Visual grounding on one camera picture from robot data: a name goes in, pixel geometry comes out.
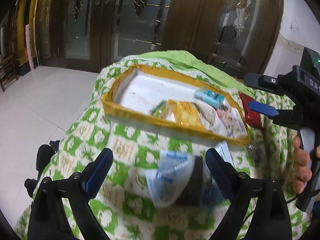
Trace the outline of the right hand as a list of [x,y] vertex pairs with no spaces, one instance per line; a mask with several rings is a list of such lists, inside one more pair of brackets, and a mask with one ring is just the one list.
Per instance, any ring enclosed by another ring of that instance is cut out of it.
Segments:
[[295,179],[293,180],[293,189],[295,193],[301,194],[307,183],[312,177],[311,168],[308,165],[311,162],[310,154],[300,148],[301,141],[299,136],[295,136],[293,140],[293,170]]

